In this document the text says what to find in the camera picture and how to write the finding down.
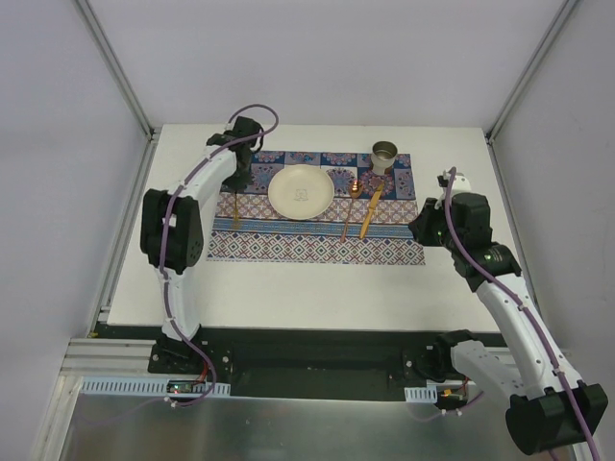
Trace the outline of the gold fork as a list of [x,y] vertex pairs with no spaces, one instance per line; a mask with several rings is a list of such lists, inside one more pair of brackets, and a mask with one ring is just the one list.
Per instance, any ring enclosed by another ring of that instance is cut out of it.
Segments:
[[239,230],[241,226],[240,221],[240,213],[239,213],[239,201],[238,201],[238,193],[234,193],[234,217],[233,217],[233,229]]

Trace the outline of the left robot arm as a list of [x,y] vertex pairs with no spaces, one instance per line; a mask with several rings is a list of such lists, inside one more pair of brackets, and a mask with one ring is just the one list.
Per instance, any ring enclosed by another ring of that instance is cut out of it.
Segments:
[[244,190],[253,155],[268,131],[256,120],[234,114],[213,134],[183,179],[167,189],[148,189],[142,200],[139,247],[158,272],[164,320],[162,334],[179,342],[169,360],[181,373],[196,372],[202,349],[190,342],[201,325],[192,293],[192,268],[209,245],[202,223],[205,205],[215,206],[220,189]]

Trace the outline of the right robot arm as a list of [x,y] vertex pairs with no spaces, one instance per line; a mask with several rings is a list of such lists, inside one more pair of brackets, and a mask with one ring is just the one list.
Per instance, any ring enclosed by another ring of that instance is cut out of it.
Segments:
[[601,385],[584,382],[548,332],[513,252],[492,238],[487,199],[471,192],[428,198],[408,227],[422,246],[450,252],[516,365],[508,369],[475,333],[462,329],[440,334],[415,359],[416,373],[435,382],[470,378],[504,408],[509,435],[526,455],[585,443],[600,459],[594,434],[608,397]]

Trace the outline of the patterned cloth placemat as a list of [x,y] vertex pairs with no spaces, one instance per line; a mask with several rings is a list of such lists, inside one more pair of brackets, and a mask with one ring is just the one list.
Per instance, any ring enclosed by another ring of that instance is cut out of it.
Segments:
[[[276,212],[267,197],[275,174],[290,165],[319,167],[332,179],[334,198],[322,214],[306,221]],[[340,242],[349,188],[360,180],[346,241]],[[384,187],[364,239],[359,232],[369,202]],[[261,151],[252,160],[252,182],[238,193],[241,226],[233,229],[234,194],[222,189],[209,239],[208,257],[215,260],[356,265],[422,265],[423,248],[407,225],[418,214],[411,157],[399,155],[387,173],[376,176],[367,154]]]

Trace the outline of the copper spoon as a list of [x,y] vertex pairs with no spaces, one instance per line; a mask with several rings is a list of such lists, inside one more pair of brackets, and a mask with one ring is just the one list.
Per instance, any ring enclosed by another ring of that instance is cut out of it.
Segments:
[[350,204],[347,209],[346,218],[344,222],[344,228],[340,236],[340,242],[344,243],[346,241],[348,228],[350,225],[350,219],[352,217],[352,211],[354,207],[355,200],[358,199],[362,193],[363,185],[360,180],[354,180],[349,188],[349,196],[350,196]]

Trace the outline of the cream plate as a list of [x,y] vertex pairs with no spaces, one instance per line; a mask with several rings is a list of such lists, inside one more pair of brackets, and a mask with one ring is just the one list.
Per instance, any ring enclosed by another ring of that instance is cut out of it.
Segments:
[[322,214],[334,198],[329,175],[312,165],[290,165],[274,175],[267,196],[272,208],[290,220],[308,220]]

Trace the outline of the gold knife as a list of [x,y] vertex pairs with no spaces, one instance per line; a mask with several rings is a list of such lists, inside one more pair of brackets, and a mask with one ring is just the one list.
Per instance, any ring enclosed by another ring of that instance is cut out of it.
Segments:
[[381,197],[381,193],[383,191],[383,187],[384,187],[384,183],[381,182],[378,185],[378,187],[376,188],[376,190],[375,190],[375,192],[374,192],[374,194],[373,194],[373,196],[372,196],[372,198],[371,198],[371,200],[369,202],[369,205],[367,207],[367,211],[366,211],[366,214],[364,216],[364,219],[363,219],[363,222],[362,222],[362,225],[361,225],[361,229],[360,229],[360,232],[359,232],[359,239],[364,239],[366,234],[367,234],[367,232],[368,232],[368,230],[369,230],[369,226],[370,226],[371,220],[373,218],[373,215],[374,215],[374,213],[376,211],[379,199]]

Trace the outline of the metal cup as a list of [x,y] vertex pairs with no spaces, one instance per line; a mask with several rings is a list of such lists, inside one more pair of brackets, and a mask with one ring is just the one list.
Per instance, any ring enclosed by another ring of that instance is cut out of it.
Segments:
[[371,169],[375,175],[382,176],[391,168],[398,155],[397,146],[390,141],[378,141],[372,146]]

